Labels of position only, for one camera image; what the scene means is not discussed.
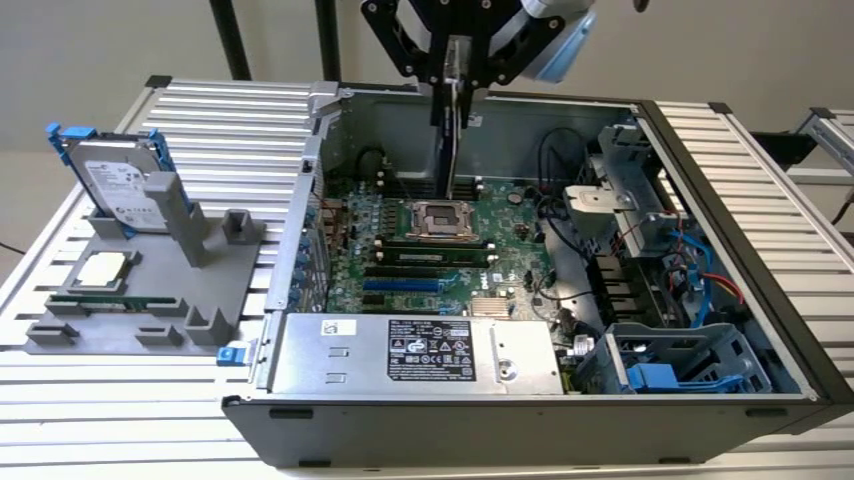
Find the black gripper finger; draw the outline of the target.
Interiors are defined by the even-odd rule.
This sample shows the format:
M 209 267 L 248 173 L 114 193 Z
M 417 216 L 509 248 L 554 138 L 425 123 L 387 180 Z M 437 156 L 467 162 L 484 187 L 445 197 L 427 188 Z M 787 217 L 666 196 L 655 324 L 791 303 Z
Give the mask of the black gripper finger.
M 492 36 L 509 22 L 509 14 L 481 14 L 475 18 L 471 30 L 471 45 L 463 86 L 463 127 L 468 125 L 468 115 L 477 89 L 487 89 L 492 83 L 507 85 L 532 63 L 566 27 L 560 16 L 535 18 L 523 14 L 519 30 L 507 42 L 489 52 Z
M 360 12 L 400 75 L 415 77 L 431 94 L 431 125 L 441 126 L 447 116 L 444 60 L 451 7 L 448 1 L 411 1 L 409 5 L 429 33 L 427 49 L 417 46 L 399 20 L 397 1 L 363 1 Z

